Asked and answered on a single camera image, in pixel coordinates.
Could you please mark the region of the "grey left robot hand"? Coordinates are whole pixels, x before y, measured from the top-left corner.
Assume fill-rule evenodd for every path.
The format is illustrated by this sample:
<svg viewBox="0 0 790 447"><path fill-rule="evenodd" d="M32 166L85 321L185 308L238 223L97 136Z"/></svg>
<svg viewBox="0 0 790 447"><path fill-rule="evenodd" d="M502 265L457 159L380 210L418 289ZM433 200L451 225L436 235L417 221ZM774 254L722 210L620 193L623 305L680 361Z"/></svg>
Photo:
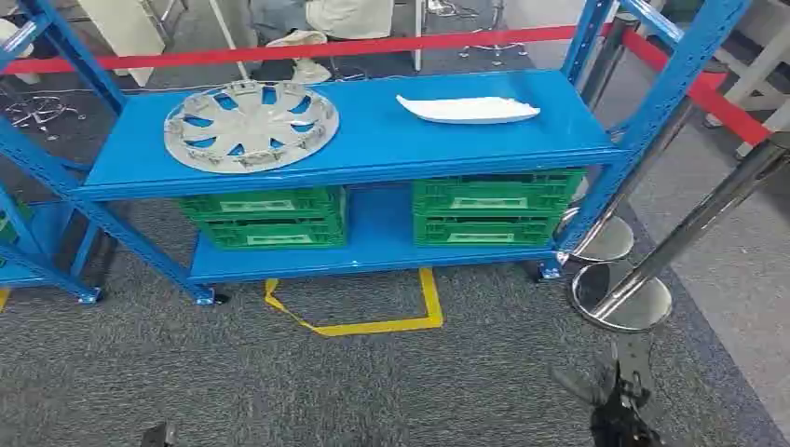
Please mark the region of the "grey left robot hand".
<svg viewBox="0 0 790 447"><path fill-rule="evenodd" d="M176 443L176 426L162 422L147 428L142 435L140 447L174 447Z"/></svg>

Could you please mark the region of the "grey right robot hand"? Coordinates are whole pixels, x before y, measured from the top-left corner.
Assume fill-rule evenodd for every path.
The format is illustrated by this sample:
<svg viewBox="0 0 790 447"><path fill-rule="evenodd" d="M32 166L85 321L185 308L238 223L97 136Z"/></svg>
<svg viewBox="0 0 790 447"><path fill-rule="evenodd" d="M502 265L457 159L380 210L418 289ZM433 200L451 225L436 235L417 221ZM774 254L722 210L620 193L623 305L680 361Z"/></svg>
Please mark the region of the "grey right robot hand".
<svg viewBox="0 0 790 447"><path fill-rule="evenodd" d="M615 336L591 373L550 368L565 391L592 406L589 429L596 446L663 446L665 441L643 417L653 385L649 342L644 335Z"/></svg>

